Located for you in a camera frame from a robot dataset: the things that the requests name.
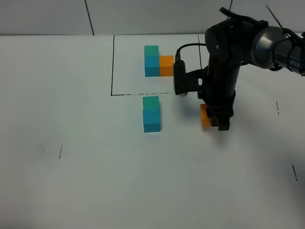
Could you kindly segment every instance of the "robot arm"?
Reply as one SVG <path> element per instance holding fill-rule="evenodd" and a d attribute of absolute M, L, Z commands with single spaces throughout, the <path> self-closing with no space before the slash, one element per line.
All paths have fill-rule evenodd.
<path fill-rule="evenodd" d="M 240 66 L 252 64 L 271 71 L 284 67 L 305 75 L 305 39 L 289 29 L 268 26 L 266 21 L 240 16 L 225 8 L 220 12 L 230 19 L 206 31 L 206 44 L 181 47 L 206 45 L 210 53 L 209 65 L 186 73 L 184 61 L 180 58 L 181 48 L 178 49 L 174 89 L 176 94 L 198 92 L 198 98 L 208 106 L 206 111 L 212 126 L 229 130 Z"/>

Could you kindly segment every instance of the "wall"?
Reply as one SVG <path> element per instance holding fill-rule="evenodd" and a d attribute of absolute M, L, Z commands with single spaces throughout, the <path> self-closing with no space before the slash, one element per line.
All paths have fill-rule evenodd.
<path fill-rule="evenodd" d="M 0 34 L 92 34 L 84 0 L 2 0 Z"/>
<path fill-rule="evenodd" d="M 95 34 L 204 33 L 231 0 L 87 0 Z M 302 0 L 234 0 L 232 11 L 305 31 Z M 0 34 L 93 34 L 85 0 L 2 0 Z"/>

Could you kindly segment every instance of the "stacked blocks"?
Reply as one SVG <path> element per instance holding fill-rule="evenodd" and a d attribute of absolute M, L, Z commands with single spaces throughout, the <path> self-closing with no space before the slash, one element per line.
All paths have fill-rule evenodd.
<path fill-rule="evenodd" d="M 159 76 L 159 46 L 144 46 L 145 77 Z"/>
<path fill-rule="evenodd" d="M 211 121 L 206 113 L 206 109 L 208 106 L 206 104 L 200 104 L 200 110 L 201 110 L 201 124 L 203 128 L 211 127 Z"/>
<path fill-rule="evenodd" d="M 160 132 L 161 117 L 158 96 L 143 97 L 143 126 L 144 132 Z"/>
<path fill-rule="evenodd" d="M 145 45 L 145 77 L 173 76 L 173 56 L 159 56 L 159 46 Z"/>
<path fill-rule="evenodd" d="M 173 56 L 160 56 L 160 76 L 173 76 Z"/>

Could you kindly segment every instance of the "teal cube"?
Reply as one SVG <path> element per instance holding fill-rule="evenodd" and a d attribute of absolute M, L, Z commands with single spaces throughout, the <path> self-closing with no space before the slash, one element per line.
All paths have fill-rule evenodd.
<path fill-rule="evenodd" d="M 157 45 L 145 45 L 144 56 L 159 56 L 159 46 Z"/>
<path fill-rule="evenodd" d="M 145 56 L 145 77 L 160 76 L 159 56 Z"/>
<path fill-rule="evenodd" d="M 143 97 L 143 110 L 160 110 L 160 102 L 158 96 Z"/>
<path fill-rule="evenodd" d="M 161 117 L 160 110 L 143 110 L 144 132 L 160 132 Z"/>

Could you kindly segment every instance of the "orange cube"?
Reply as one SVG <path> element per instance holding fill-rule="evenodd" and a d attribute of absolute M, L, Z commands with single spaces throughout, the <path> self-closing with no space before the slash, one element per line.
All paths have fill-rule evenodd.
<path fill-rule="evenodd" d="M 173 76 L 173 56 L 160 56 L 160 76 Z"/>
<path fill-rule="evenodd" d="M 206 113 L 206 109 L 208 106 L 206 104 L 200 104 L 200 110 L 201 110 L 201 124 L 203 128 L 211 127 L 210 119 Z"/>

